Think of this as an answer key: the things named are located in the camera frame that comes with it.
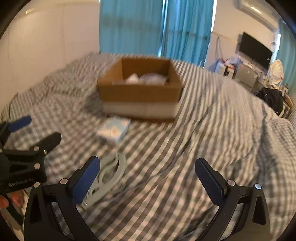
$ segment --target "open box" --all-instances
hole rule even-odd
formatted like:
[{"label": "open box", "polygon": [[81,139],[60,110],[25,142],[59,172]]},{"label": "open box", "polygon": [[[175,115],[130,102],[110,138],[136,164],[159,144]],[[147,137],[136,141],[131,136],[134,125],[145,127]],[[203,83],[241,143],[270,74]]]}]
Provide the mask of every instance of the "open box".
[{"label": "open box", "polygon": [[[139,77],[157,73],[167,77],[164,86],[125,84],[136,73]],[[172,121],[182,94],[181,80],[170,60],[121,58],[98,79],[97,88],[106,113],[146,120]]]}]

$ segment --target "blue gripper pad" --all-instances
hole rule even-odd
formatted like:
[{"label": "blue gripper pad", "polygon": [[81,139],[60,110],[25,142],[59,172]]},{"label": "blue gripper pad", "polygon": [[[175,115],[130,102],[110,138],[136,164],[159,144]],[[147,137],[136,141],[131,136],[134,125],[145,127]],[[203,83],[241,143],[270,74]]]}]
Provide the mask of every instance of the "blue gripper pad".
[{"label": "blue gripper pad", "polygon": [[32,121],[32,118],[29,115],[25,116],[15,122],[9,123],[8,130],[10,132],[16,132],[17,130],[29,125],[31,121]]},{"label": "blue gripper pad", "polygon": [[81,176],[72,188],[72,203],[74,205],[82,203],[85,195],[98,175],[100,168],[100,159],[96,156],[92,156],[81,169],[78,169],[79,171],[82,171],[82,173],[80,173]]},{"label": "blue gripper pad", "polygon": [[195,173],[206,190],[212,203],[221,206],[224,203],[224,194],[221,185],[215,177],[219,174],[214,171],[204,158],[195,161]]}]

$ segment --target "blue curtain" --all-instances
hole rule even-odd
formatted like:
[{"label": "blue curtain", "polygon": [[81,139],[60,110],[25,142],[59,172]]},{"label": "blue curtain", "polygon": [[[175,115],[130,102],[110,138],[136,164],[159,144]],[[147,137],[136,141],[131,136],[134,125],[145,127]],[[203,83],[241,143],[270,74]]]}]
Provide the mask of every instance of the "blue curtain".
[{"label": "blue curtain", "polygon": [[166,0],[162,55],[204,66],[210,42],[213,0]]},{"label": "blue curtain", "polygon": [[163,0],[102,0],[100,8],[102,52],[158,55]]},{"label": "blue curtain", "polygon": [[281,43],[277,59],[281,60],[284,67],[283,85],[289,85],[289,92],[296,89],[296,39],[285,23],[279,22]]}]

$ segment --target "wall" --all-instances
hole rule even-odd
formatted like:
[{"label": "wall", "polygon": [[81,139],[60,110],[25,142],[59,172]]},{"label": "wall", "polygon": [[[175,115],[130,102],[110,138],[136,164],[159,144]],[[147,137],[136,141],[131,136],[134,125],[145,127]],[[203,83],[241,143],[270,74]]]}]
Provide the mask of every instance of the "wall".
[{"label": "wall", "polygon": [[236,48],[239,34],[244,31],[252,35],[266,47],[274,41],[274,33],[262,23],[237,9],[237,0],[217,0],[217,11],[214,30],[208,49],[205,68],[214,71],[216,68],[216,41],[220,37],[224,60],[237,57]]},{"label": "wall", "polygon": [[[98,2],[55,6],[52,2],[58,0],[32,0],[0,40],[0,111],[17,92],[74,59],[99,50]],[[35,10],[25,15],[32,7]]]}]

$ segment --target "flat screen tv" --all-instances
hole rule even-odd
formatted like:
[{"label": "flat screen tv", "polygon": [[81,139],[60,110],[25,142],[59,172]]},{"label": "flat screen tv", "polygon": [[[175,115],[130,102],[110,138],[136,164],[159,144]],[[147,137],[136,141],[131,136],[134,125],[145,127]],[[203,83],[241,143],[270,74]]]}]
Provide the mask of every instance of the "flat screen tv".
[{"label": "flat screen tv", "polygon": [[239,51],[268,69],[272,52],[258,40],[247,33],[243,33]]}]

